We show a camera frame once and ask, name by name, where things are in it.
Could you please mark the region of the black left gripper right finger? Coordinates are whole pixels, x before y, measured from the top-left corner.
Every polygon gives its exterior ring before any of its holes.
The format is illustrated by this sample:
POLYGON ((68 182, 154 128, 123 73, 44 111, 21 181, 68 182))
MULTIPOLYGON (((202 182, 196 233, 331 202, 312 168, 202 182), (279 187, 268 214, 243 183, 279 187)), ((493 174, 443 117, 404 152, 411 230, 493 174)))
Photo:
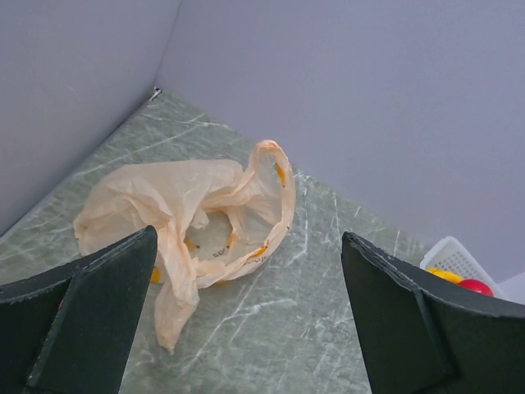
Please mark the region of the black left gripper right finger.
POLYGON ((341 263, 374 393, 522 393, 524 307, 342 236, 341 263))

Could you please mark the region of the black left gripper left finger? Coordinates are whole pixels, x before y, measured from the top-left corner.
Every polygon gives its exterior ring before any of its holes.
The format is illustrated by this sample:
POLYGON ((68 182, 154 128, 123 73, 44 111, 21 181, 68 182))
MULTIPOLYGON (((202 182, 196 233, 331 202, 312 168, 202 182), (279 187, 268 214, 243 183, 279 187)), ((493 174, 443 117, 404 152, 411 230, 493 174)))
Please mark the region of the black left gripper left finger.
POLYGON ((117 393, 158 250, 147 226, 1 287, 3 393, 117 393))

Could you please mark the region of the yellow banana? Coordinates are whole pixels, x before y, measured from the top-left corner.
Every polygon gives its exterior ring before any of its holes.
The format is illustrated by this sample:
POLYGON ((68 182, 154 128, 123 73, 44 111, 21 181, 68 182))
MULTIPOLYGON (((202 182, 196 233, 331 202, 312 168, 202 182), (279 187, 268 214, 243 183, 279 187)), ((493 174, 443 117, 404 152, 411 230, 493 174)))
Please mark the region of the yellow banana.
POLYGON ((463 277, 461 277, 457 273, 447 271, 441 268, 428 268, 427 271, 437 277, 446 280, 447 282, 452 282, 454 284, 459 284, 463 281, 463 277))

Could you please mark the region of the large red apple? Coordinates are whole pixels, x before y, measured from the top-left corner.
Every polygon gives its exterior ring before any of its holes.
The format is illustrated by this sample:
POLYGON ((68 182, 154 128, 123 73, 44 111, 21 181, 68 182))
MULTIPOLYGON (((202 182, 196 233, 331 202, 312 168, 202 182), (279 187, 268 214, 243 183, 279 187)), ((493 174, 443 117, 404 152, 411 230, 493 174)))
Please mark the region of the large red apple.
POLYGON ((484 296, 494 296, 493 290, 484 282, 477 279, 467 278, 458 283, 459 286, 484 296))

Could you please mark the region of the peach plastic bag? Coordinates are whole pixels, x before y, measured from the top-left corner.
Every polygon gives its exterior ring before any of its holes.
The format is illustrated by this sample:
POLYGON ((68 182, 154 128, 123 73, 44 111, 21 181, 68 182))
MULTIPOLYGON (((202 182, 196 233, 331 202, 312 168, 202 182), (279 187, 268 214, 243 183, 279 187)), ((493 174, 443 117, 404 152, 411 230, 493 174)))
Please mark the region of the peach plastic bag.
POLYGON ((73 228, 83 255, 155 228, 154 327, 158 344, 174 350, 199 291, 262 266, 289 233, 295 201, 289 159, 263 140, 247 165, 192 159, 120 167, 90 191, 73 228))

